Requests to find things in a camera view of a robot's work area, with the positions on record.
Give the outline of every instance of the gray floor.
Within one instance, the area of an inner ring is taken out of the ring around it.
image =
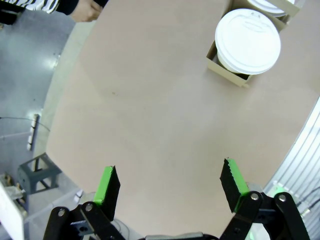
[[[53,73],[74,25],[61,13],[25,11],[14,25],[0,31],[0,117],[32,118],[33,114],[41,114]],[[30,120],[0,119],[0,174],[7,172],[16,179],[17,167],[33,158],[34,153],[27,150],[30,128]],[[65,193],[73,197],[70,190],[75,185],[64,175],[59,177],[59,190],[36,196],[41,201],[29,206],[31,218],[27,221],[34,233],[31,239],[41,239],[46,226],[34,214],[40,211],[47,218],[54,201],[63,201]]]

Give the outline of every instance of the plastic stool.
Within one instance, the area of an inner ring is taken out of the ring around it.
[[[45,164],[45,168],[39,168],[40,160]],[[61,170],[50,160],[46,153],[43,153],[21,164],[17,173],[19,183],[26,193],[30,195],[57,188],[57,175],[61,173]],[[50,179],[50,183],[46,183],[45,179]],[[41,183],[44,188],[37,190],[38,183]]]

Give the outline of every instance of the striped shirt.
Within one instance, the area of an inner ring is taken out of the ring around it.
[[[48,14],[58,8],[59,0],[4,0],[9,4],[17,5],[28,10],[42,10]]]

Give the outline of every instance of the corrugated metal panel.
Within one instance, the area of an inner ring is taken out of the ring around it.
[[[320,98],[264,192],[268,193],[275,186],[283,187],[297,201],[320,187]],[[302,212],[319,198],[320,188],[310,194],[298,209]],[[310,238],[320,239],[320,202],[303,218],[303,221]]]

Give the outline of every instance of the screw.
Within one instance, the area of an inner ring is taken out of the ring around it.
[[[252,194],[251,194],[251,199],[252,199],[252,200],[255,200],[255,201],[258,200],[258,199],[259,199],[258,194],[252,193]]]
[[[87,212],[91,211],[92,208],[93,208],[93,206],[92,206],[91,203],[89,203],[87,206],[85,206],[85,210],[86,210]]]
[[[65,213],[66,213],[66,210],[64,210],[64,209],[61,208],[61,209],[59,210],[59,212],[58,212],[58,216],[59,216],[59,217],[62,217]]]
[[[287,199],[286,199],[286,196],[285,196],[285,195],[281,194],[281,195],[279,196],[279,200],[280,200],[281,202],[285,202]]]

